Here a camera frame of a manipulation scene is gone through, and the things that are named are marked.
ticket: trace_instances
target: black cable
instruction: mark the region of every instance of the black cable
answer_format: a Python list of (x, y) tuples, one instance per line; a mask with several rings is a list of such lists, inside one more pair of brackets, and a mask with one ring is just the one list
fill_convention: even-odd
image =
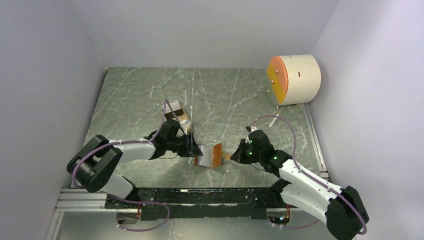
[(262, 169), (259, 169), (259, 168), (255, 167), (255, 166), (253, 166), (253, 163), (251, 163), (250, 165), (251, 165), (254, 169), (260, 170), (260, 171), (262, 171), (262, 172), (266, 172), (265, 170), (262, 170)]
[(175, 159), (178, 157), (178, 153), (174, 157), (158, 157), (158, 159)]

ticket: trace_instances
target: green marble table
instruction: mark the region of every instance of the green marble table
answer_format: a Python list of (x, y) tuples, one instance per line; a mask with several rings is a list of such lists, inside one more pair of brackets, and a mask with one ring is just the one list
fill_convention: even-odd
[[(86, 141), (97, 134), (108, 139), (131, 140), (149, 135), (159, 126), (161, 103), (178, 100), (192, 121), (198, 144), (222, 143), (233, 153), (247, 136), (245, 127), (255, 118), (279, 113), (297, 135), (297, 160), (319, 174), (319, 155), (312, 138), (306, 106), (276, 109), (265, 87), (264, 69), (110, 67), (95, 107)], [(261, 119), (276, 149), (291, 153), (293, 136), (281, 121), (268, 128), (271, 118)], [(138, 187), (206, 188), (268, 187), (277, 177), (250, 165), (225, 160), (214, 169), (194, 166), (192, 158), (135, 160), (119, 163), (115, 173)]]

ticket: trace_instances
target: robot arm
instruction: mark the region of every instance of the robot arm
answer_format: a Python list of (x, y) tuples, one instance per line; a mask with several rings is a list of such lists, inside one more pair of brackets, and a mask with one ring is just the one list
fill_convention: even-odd
[(248, 137), (240, 141), (231, 160), (249, 165), (259, 162), (266, 172), (281, 178), (275, 185), (279, 186), (284, 203), (296, 206), (319, 219), (336, 239), (352, 239), (359, 233), (362, 229), (360, 220), (336, 194), (346, 198), (367, 223), (367, 211), (353, 187), (342, 188), (320, 178), (296, 163), (290, 154), (275, 150), (262, 130), (248, 128), (248, 131)]
[[(102, 191), (122, 199), (137, 200), (137, 187), (128, 179), (113, 174), (118, 162), (133, 160), (152, 160), (163, 156), (166, 151), (177, 153), (180, 157), (202, 156), (191, 132), (177, 136), (180, 124), (168, 119), (159, 130), (158, 135), (152, 142), (133, 143), (125, 145), (109, 146), (97, 152), (94, 156), (82, 163), (76, 173), (76, 180), (89, 193)], [(148, 140), (153, 134), (141, 139)], [(72, 174), (80, 160), (94, 149), (111, 142), (102, 135), (93, 137), (68, 163), (66, 170)]]

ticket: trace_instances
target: white marker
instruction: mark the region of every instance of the white marker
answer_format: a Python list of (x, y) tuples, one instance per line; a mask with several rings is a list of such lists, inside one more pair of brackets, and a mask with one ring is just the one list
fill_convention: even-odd
[(274, 119), (273, 119), (273, 120), (271, 121), (271, 123), (269, 124), (269, 128), (270, 128), (270, 127), (272, 127), (276, 121), (277, 121), (277, 118), (276, 118), (276, 117), (274, 117)]

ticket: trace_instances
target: gray marble surface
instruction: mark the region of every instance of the gray marble surface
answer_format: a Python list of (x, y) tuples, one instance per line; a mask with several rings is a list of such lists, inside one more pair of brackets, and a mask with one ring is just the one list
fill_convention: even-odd
[[(297, 135), (297, 160), (319, 173), (307, 120), (302, 107), (275, 109), (269, 100), (264, 69), (110, 67), (95, 107), (86, 141), (97, 134), (108, 139), (131, 140), (149, 135), (159, 126), (161, 103), (178, 100), (192, 121), (198, 144), (222, 143), (232, 154), (245, 127), (255, 118), (279, 113)], [(291, 153), (293, 136), (284, 122), (261, 119), (256, 126), (264, 130), (276, 149)], [(167, 153), (164, 157), (173, 157)], [(277, 177), (224, 160), (214, 169), (194, 166), (191, 158), (136, 160), (119, 163), (115, 173), (138, 187), (205, 188), (268, 187)]]

